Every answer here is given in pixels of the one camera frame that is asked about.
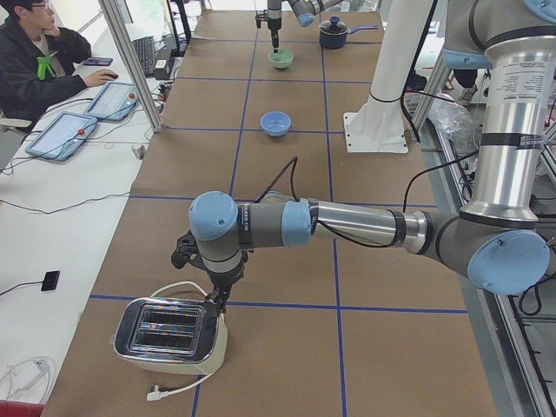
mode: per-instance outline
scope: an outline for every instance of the pot handle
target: pot handle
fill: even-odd
[[[362,26],[355,26],[353,29],[350,29],[348,34],[351,35],[353,33],[355,33],[358,30],[366,30],[366,29],[379,29],[379,25],[378,24],[367,24],[367,25],[362,25]]]

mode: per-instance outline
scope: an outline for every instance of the plastic bag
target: plastic bag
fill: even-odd
[[[482,128],[458,103],[434,100],[428,118],[445,138],[453,142],[459,156],[470,154],[479,147]]]

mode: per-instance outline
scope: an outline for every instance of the blue joint cap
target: blue joint cap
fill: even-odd
[[[493,67],[493,63],[482,54],[457,50],[442,50],[442,53],[444,54],[444,65],[454,70],[480,70]]]
[[[314,22],[314,16],[310,13],[299,15],[297,17],[297,22],[299,22],[302,28],[307,28],[312,22]]]
[[[550,251],[532,230],[511,230],[482,245],[467,265],[469,280],[491,293],[513,295],[537,283],[546,272]]]
[[[234,199],[220,191],[199,195],[189,208],[189,223],[193,236],[201,241],[224,236],[237,223]]]
[[[302,202],[287,202],[281,215],[281,240],[286,248],[302,246],[311,238],[309,207]]]
[[[549,23],[556,23],[556,1],[554,0],[523,0],[535,15]]]

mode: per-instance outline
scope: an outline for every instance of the charging cable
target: charging cable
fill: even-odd
[[[27,375],[32,369],[32,367],[29,368],[28,364],[36,366],[36,374],[25,385],[14,389],[14,379]],[[43,396],[39,401],[39,403],[44,404],[50,392],[50,383],[52,382],[52,373],[54,372],[54,368],[54,360],[46,356],[37,356],[35,358],[25,359],[23,361],[19,361],[16,365],[10,366],[9,371],[2,378],[0,378],[0,386],[2,386],[5,382],[8,383],[8,393],[6,394],[5,399],[20,400],[20,394],[31,391],[31,389],[36,387],[41,381],[46,380],[46,387],[44,389]]]
[[[181,285],[190,285],[192,287],[195,287],[203,296],[205,296],[205,297],[207,296],[207,292],[204,289],[202,289],[196,282],[192,282],[192,281],[180,281],[180,282],[175,282],[173,284],[169,284],[166,287],[162,287],[160,289],[157,289],[150,296],[155,297],[158,294],[160,294],[162,291],[166,291],[167,289],[173,288],[173,287],[179,287]],[[220,313],[220,319],[222,321],[224,321],[224,314]],[[192,384],[189,384],[186,387],[177,388],[177,389],[174,389],[172,391],[161,391],[158,384],[155,384],[152,387],[151,391],[147,394],[147,401],[158,401],[158,400],[161,400],[162,398],[168,397],[169,395],[179,394],[179,393],[183,393],[185,391],[188,391],[191,388],[194,388],[197,385],[202,384],[204,381],[206,381],[208,378],[210,378],[214,374],[215,374],[214,372],[212,374],[206,374],[200,380],[198,380],[196,382],[193,382]]]

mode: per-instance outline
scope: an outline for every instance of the blue tablet case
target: blue tablet case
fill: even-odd
[[[85,143],[97,124],[95,117],[63,111],[25,152],[43,159],[65,161]]]
[[[129,114],[138,101],[133,84],[110,81],[103,85],[84,114],[98,120],[119,122]]]

